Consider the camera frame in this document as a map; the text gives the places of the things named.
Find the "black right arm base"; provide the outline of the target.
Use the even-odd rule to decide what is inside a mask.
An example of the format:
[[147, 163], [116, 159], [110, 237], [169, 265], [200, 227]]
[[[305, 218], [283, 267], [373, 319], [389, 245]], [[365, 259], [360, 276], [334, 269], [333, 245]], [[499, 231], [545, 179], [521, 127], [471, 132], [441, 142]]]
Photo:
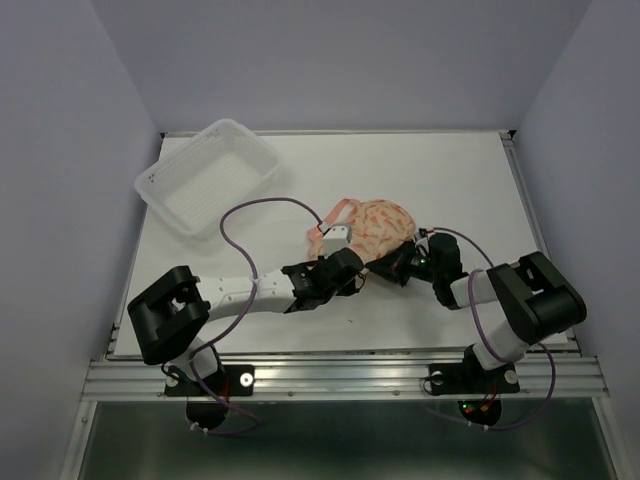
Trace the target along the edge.
[[472, 346], [465, 349], [459, 362], [431, 363], [427, 370], [423, 391], [431, 396], [462, 395], [460, 415], [472, 425], [496, 426], [502, 415], [500, 396], [520, 392], [513, 363], [485, 370]]

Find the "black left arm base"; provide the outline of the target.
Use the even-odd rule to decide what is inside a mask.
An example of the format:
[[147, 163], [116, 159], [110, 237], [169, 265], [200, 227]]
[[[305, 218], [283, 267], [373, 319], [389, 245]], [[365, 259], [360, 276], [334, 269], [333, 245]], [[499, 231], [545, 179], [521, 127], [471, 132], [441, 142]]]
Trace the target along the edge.
[[[161, 371], [165, 375], [164, 395], [186, 400], [185, 416], [192, 431], [230, 436], [249, 432], [260, 424], [255, 414], [230, 402], [232, 397], [253, 395], [255, 369], [252, 365], [227, 365], [201, 382], [190, 379], [176, 366], [162, 366]], [[224, 423], [232, 413], [249, 420], [250, 424], [227, 430]]]

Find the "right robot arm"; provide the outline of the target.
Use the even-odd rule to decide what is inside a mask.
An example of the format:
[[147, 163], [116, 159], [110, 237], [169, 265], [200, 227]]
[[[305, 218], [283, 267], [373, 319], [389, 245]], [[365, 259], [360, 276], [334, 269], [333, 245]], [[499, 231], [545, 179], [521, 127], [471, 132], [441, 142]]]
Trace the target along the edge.
[[434, 394], [501, 387], [530, 347], [587, 317], [582, 296], [543, 253], [466, 272], [458, 245], [463, 237], [447, 228], [421, 230], [418, 238], [367, 266], [400, 286], [412, 279], [430, 283], [449, 310], [470, 309], [479, 339], [465, 349], [461, 362], [430, 365]]

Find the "floral mesh laundry bag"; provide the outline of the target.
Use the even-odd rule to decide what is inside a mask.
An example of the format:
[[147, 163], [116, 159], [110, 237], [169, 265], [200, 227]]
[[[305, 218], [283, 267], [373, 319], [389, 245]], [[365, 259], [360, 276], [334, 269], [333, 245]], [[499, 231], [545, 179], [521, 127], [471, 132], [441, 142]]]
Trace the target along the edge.
[[412, 240], [417, 231], [413, 217], [403, 207], [383, 199], [361, 202], [344, 198], [328, 213], [321, 226], [349, 227], [351, 236], [347, 247], [359, 256], [365, 267]]

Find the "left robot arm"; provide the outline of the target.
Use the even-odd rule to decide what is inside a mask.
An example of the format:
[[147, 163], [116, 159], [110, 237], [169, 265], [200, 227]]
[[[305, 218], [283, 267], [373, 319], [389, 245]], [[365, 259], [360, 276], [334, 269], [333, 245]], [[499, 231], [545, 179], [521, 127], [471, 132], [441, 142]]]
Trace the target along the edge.
[[177, 266], [134, 297], [127, 311], [143, 362], [170, 364], [199, 393], [210, 394], [221, 386], [223, 371], [199, 337], [207, 323], [249, 313], [314, 310], [350, 289], [363, 269], [348, 248], [256, 278], [198, 277], [188, 266]]

